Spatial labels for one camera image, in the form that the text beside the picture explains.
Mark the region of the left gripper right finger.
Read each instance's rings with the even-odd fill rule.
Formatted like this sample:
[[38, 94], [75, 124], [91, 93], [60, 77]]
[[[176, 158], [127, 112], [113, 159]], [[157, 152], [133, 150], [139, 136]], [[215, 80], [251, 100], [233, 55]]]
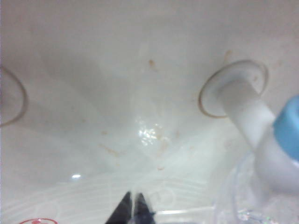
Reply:
[[149, 208], [145, 197], [138, 193], [134, 204], [134, 222], [135, 224], [155, 224], [155, 213]]

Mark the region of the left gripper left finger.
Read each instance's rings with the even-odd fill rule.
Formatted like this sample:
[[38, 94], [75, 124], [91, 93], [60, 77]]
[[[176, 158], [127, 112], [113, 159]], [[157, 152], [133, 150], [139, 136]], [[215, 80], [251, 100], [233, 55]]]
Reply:
[[132, 198], [128, 191], [118, 203], [105, 224], [127, 224], [132, 217]]

